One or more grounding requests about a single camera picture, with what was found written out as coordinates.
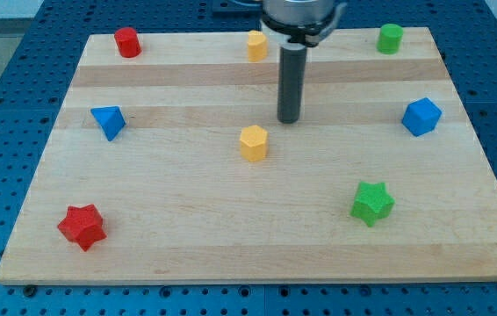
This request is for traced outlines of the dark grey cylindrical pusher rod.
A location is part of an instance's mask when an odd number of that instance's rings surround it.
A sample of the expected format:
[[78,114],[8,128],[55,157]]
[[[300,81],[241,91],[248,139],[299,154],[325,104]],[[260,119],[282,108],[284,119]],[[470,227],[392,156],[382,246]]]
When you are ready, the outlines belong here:
[[302,103],[303,84],[306,68],[307,49],[280,49],[277,119],[283,124],[299,120]]

